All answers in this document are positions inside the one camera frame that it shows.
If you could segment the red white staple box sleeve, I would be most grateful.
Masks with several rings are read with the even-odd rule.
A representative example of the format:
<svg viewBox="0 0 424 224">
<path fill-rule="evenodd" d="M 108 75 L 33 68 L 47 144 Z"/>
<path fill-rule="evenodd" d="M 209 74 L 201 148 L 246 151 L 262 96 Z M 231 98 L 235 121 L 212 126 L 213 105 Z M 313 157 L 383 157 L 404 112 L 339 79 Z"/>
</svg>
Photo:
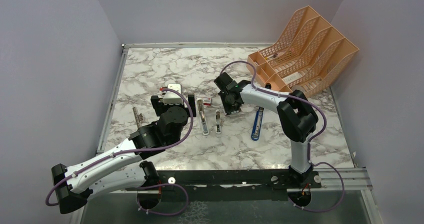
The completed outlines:
<svg viewBox="0 0 424 224">
<path fill-rule="evenodd" d="M 209 96 L 199 96 L 198 100 L 202 100 L 202 104 L 205 106 L 211 106 L 212 105 L 212 99 Z"/>
</svg>

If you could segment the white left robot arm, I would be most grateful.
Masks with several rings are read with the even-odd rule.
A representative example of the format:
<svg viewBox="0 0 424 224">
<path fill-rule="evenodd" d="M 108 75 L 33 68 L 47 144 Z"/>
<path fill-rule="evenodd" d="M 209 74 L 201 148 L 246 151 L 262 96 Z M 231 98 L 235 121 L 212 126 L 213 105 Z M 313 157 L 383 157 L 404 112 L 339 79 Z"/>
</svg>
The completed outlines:
<svg viewBox="0 0 424 224">
<path fill-rule="evenodd" d="M 194 95 L 181 97 L 182 104 L 166 105 L 152 97 L 159 119 L 140 127 L 114 148 L 80 164 L 52 167 L 53 188 L 45 204 L 59 206 L 62 214 L 80 209 L 88 200 L 120 189 L 157 188 L 162 183 L 152 162 L 147 159 L 182 143 L 186 124 L 193 127 L 196 116 Z"/>
</svg>

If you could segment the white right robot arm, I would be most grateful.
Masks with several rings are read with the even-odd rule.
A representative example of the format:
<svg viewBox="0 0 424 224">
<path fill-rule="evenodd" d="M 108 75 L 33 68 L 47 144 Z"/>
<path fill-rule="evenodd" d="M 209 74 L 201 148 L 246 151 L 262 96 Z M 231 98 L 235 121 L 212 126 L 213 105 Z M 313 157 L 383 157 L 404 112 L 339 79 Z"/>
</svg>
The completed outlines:
<svg viewBox="0 0 424 224">
<path fill-rule="evenodd" d="M 316 130 L 319 120 L 309 101 L 301 91 L 279 92 L 254 87 L 251 81 L 237 83 L 223 72 L 214 83 L 219 88 L 219 96 L 226 115 L 237 113 L 242 104 L 252 104 L 276 113 L 282 130 L 291 144 L 291 164 L 289 182 L 301 187 L 308 182 L 308 173 L 313 170 L 310 160 L 308 138 Z"/>
</svg>

